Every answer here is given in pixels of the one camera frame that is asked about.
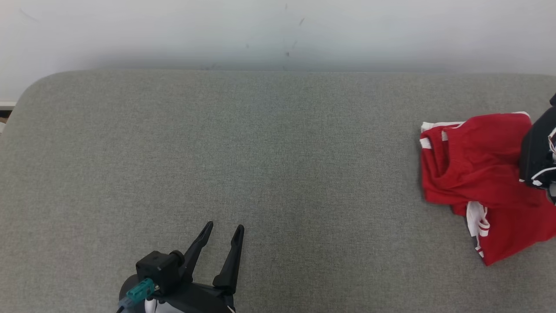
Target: gray table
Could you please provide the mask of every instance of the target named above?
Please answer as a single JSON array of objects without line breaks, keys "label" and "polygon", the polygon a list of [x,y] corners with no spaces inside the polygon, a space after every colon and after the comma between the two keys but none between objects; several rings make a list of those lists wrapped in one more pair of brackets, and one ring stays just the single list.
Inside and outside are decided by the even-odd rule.
[{"label": "gray table", "polygon": [[553,312],[556,240],[485,267],[424,202],[419,126],[548,108],[556,77],[97,70],[33,84],[0,136],[2,311],[111,312],[141,257],[210,283],[245,225],[243,312]]}]

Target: folded red garment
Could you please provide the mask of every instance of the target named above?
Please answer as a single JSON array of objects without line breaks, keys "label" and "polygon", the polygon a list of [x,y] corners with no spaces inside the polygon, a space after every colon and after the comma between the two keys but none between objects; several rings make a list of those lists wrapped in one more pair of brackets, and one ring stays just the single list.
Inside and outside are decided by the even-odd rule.
[{"label": "folded red garment", "polygon": [[467,217],[486,265],[556,235],[556,207],[543,190],[519,181],[531,125],[527,113],[511,113],[421,127],[425,199]]}]

